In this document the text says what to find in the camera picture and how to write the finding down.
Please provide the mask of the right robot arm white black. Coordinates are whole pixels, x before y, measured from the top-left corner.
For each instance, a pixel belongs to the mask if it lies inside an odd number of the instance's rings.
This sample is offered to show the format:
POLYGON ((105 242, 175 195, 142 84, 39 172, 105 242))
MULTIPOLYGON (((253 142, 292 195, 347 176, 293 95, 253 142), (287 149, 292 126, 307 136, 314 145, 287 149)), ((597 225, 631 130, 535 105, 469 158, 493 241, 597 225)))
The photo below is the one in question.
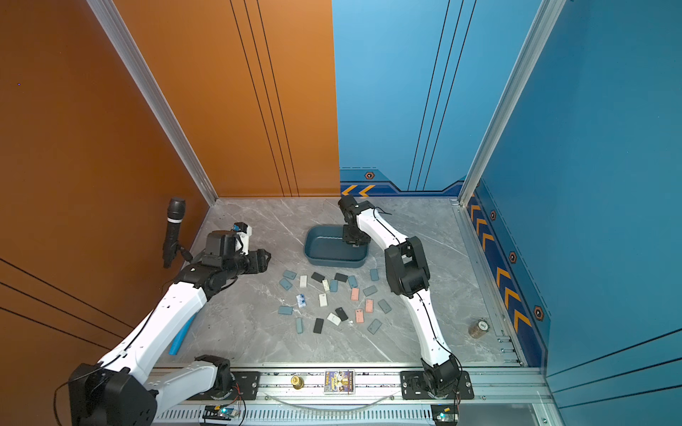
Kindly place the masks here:
POLYGON ((384 251, 390 290, 405 303, 417 331, 426 390, 435 398, 454 394, 464 370, 449 349, 433 309, 431 273, 422 241, 396 230, 371 202, 344 195, 339 209, 346 222, 344 242, 362 246, 374 241, 384 251))

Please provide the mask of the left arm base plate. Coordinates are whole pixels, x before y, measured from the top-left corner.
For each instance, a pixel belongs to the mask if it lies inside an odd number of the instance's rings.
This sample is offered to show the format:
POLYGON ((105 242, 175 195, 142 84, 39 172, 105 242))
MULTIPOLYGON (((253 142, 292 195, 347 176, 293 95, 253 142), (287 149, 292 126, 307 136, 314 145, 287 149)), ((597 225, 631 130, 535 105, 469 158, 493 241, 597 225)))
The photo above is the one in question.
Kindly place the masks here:
POLYGON ((189 401, 209 401, 227 403, 236 399, 245 401, 255 400, 259 391, 260 373, 258 371, 231 371, 231 384, 229 390, 211 389, 200 392, 189 401))

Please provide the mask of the grey green eraser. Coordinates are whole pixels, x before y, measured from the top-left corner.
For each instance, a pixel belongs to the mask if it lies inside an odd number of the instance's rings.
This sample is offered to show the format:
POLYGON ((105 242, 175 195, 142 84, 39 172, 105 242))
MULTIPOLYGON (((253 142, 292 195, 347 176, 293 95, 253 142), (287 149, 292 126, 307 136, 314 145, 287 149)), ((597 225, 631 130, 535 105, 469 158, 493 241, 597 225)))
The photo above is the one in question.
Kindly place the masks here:
POLYGON ((376 286, 370 286, 366 289, 363 290, 364 296, 372 296, 378 292, 378 289, 376 286))

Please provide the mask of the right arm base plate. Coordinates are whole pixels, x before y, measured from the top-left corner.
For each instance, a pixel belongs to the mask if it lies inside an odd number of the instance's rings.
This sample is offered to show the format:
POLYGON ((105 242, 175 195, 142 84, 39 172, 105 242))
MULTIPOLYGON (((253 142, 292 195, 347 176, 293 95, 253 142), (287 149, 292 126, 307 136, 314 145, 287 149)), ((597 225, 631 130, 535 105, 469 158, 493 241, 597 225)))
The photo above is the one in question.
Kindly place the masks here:
POLYGON ((424 379, 424 371, 401 371, 401 395, 405 400, 417 399, 452 399, 473 400, 475 399, 472 380, 467 371, 464 371, 456 381, 455 386, 446 387, 442 392, 430 392, 424 379))

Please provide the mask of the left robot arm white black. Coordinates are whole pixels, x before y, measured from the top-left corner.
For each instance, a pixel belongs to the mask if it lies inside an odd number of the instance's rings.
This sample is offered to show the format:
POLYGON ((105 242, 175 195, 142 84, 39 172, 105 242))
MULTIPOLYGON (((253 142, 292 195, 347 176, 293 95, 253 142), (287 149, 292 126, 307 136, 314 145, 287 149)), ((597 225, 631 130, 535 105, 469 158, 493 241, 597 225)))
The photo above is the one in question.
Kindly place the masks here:
POLYGON ((202 355, 186 367, 151 379, 161 355, 213 296, 245 274, 264 273, 271 255, 250 249, 250 226, 237 222, 214 231, 197 261, 181 270, 156 308, 96 364, 80 365, 67 382, 74 425, 149 425, 159 413, 207 392, 214 399, 233 393, 230 362, 202 355))

